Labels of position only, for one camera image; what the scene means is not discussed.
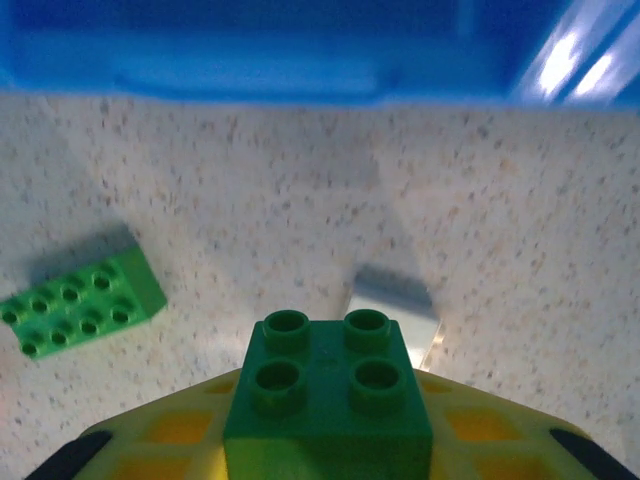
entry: toy brick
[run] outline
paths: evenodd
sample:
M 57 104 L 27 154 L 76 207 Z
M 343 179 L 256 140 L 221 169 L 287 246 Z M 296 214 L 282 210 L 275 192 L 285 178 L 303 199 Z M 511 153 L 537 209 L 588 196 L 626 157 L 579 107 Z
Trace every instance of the toy brick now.
M 134 247 L 9 298 L 0 315 L 35 359 L 150 320 L 166 303 Z
M 397 322 L 258 322 L 223 441 L 234 480 L 428 478 L 432 432 Z

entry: granite surface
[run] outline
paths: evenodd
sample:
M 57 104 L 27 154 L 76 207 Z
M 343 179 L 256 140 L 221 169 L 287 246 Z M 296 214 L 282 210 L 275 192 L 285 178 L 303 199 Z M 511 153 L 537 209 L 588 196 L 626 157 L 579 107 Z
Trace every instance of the granite surface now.
M 358 265 L 431 288 L 432 371 L 576 423 L 640 473 L 640 121 L 0 98 L 0 296 L 139 242 L 170 299 L 32 362 L 0 325 L 0 478 L 238 367 Z

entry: green lego duplo brick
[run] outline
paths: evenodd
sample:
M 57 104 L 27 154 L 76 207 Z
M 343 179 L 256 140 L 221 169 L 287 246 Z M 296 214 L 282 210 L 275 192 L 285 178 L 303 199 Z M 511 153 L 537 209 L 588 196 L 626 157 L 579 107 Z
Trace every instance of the green lego duplo brick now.
M 20 349 L 40 358 L 150 320 L 167 299 L 139 247 L 0 304 Z
M 229 478 L 424 480 L 432 440 L 397 322 L 256 324 L 223 433 Z

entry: yellow plastic platform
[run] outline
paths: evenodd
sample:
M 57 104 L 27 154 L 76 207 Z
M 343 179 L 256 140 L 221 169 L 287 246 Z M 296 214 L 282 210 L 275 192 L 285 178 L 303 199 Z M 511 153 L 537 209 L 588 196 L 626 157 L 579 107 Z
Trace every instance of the yellow plastic platform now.
M 77 480 L 226 480 L 222 432 L 240 370 L 94 425 L 113 439 Z M 431 480 L 594 480 L 549 434 L 575 426 L 415 371 L 434 432 Z

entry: blue container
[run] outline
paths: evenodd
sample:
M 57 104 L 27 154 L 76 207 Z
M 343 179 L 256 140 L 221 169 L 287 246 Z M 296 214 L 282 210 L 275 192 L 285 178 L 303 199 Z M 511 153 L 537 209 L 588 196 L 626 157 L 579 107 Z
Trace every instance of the blue container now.
M 637 105 L 639 11 L 634 0 L 0 0 L 0 87 L 204 102 Z

